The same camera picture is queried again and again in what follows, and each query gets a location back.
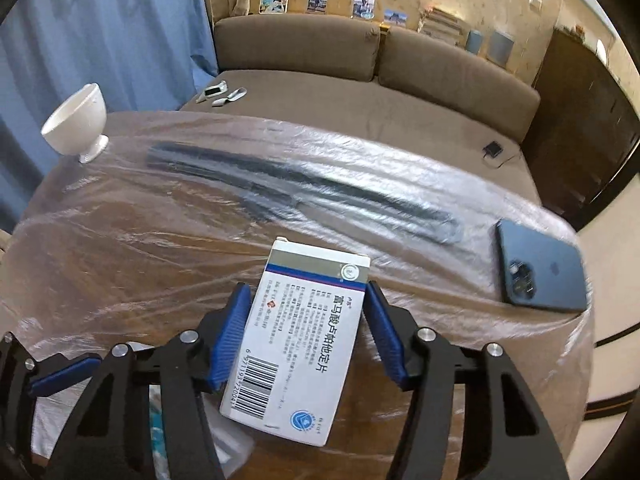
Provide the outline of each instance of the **photo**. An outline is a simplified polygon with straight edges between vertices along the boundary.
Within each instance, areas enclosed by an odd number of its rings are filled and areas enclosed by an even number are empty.
[[[385,9],[385,23],[406,27],[406,14],[399,10]]]
[[[289,0],[260,0],[258,14],[284,14]]]
[[[373,19],[373,4],[376,0],[353,0],[352,18]]]
[[[324,14],[326,12],[327,0],[309,0],[306,4],[306,12],[309,14]]]

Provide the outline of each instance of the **sofa cushion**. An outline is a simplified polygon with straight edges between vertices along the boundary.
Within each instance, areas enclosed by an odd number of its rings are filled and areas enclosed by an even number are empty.
[[[379,83],[452,108],[522,142],[540,96],[507,71],[423,34],[391,27]]]
[[[343,16],[238,16],[213,30],[223,70],[288,70],[371,81],[380,28]]]
[[[239,70],[222,73],[215,82],[221,79],[230,90],[247,88],[247,95],[220,108],[212,108],[210,101],[196,104],[194,98],[182,109],[264,117],[376,140],[474,173],[540,204],[519,145],[447,108],[376,82],[315,74]],[[495,160],[485,160],[482,148],[492,140],[504,151]],[[407,171],[411,178],[411,168]]]

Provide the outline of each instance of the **wall switch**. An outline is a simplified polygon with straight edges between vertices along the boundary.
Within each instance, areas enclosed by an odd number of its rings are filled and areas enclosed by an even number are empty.
[[[542,10],[542,0],[529,0],[529,6],[537,12],[540,12],[540,10]]]

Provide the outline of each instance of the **plastic sheet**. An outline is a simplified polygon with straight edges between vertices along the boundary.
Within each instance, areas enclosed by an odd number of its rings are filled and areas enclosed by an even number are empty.
[[[37,359],[164,343],[236,282],[255,287],[281,235],[368,254],[389,301],[453,343],[500,342],[567,456],[591,373],[591,309],[501,303],[494,236],[509,218],[577,244],[562,219],[434,160],[295,124],[121,113],[105,134],[94,162],[64,158],[45,179],[0,266],[2,318]],[[80,389],[38,403],[36,452],[49,455]],[[363,319],[327,446],[239,426],[255,449],[234,478],[383,479],[410,397],[385,377]],[[462,427],[458,390],[444,478]]]

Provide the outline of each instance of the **sofa backrest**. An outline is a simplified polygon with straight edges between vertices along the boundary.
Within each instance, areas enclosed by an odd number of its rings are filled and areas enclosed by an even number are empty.
[[[220,72],[287,70],[371,81],[380,28],[343,16],[225,18],[213,30]]]
[[[382,86],[452,108],[522,142],[540,96],[507,71],[423,34],[391,27],[380,53]]]

